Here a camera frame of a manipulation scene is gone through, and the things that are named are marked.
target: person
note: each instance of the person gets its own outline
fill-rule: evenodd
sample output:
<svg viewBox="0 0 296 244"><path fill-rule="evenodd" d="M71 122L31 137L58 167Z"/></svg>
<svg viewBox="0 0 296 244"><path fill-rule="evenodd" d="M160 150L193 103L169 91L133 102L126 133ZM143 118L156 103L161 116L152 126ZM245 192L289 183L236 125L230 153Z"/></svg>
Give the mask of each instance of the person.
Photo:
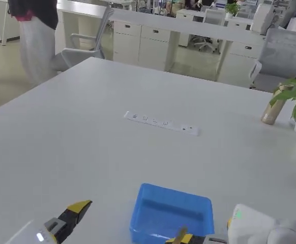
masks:
<svg viewBox="0 0 296 244"><path fill-rule="evenodd" d="M9 13L20 24L21 63L37 86L57 75L50 67L55 55L57 0L8 0Z"/></svg>

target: black shirt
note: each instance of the black shirt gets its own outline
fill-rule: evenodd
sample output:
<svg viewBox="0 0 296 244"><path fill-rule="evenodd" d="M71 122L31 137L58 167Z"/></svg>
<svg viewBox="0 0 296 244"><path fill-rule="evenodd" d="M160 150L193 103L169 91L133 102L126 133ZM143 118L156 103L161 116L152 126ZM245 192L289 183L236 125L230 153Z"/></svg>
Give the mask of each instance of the black shirt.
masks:
<svg viewBox="0 0 296 244"><path fill-rule="evenodd" d="M23 17L30 10L48 27L56 29L58 22L57 0L8 0L8 3L12 16Z"/></svg>

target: table surface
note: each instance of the table surface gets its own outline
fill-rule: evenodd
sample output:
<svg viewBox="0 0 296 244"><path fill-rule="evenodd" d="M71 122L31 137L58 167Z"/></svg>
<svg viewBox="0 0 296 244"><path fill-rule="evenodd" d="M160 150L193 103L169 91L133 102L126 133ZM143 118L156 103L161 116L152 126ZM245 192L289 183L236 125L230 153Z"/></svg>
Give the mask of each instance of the table surface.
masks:
<svg viewBox="0 0 296 244"><path fill-rule="evenodd" d="M130 244L140 185L209 197L216 233L237 203L296 219L296 133L271 94L90 58L0 107L0 244L31 219L93 204L66 244ZM200 136L123 118L201 128Z"/></svg>
<svg viewBox="0 0 296 244"><path fill-rule="evenodd" d="M69 0L58 0L57 9L66 13L95 18L102 18L105 11L104 6L73 2ZM262 36L240 28L229 29L227 27L214 24L201 24L195 21L186 21L178 18L170 18L166 16L122 9L114 9L114 13L110 17L110 20L251 45L259 45L260 39L262 39Z"/></svg>

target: white pants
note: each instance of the white pants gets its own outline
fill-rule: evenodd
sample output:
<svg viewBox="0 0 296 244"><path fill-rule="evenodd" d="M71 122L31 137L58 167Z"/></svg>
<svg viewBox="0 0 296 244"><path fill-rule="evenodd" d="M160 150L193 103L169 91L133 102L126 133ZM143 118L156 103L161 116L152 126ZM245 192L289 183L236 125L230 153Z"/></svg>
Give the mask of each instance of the white pants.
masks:
<svg viewBox="0 0 296 244"><path fill-rule="evenodd" d="M55 31L37 17L19 24L21 63L29 81L37 86L57 75L50 68L55 56Z"/></svg>

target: red object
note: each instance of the red object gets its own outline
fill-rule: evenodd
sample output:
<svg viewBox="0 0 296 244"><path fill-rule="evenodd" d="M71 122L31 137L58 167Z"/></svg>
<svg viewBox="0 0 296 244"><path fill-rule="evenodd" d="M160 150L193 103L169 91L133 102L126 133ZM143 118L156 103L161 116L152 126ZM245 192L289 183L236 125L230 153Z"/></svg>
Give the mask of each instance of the red object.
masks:
<svg viewBox="0 0 296 244"><path fill-rule="evenodd" d="M16 19L18 21L31 21L33 16L34 14L31 12L31 10L28 10L25 16L20 16L20 17L16 16Z"/></svg>

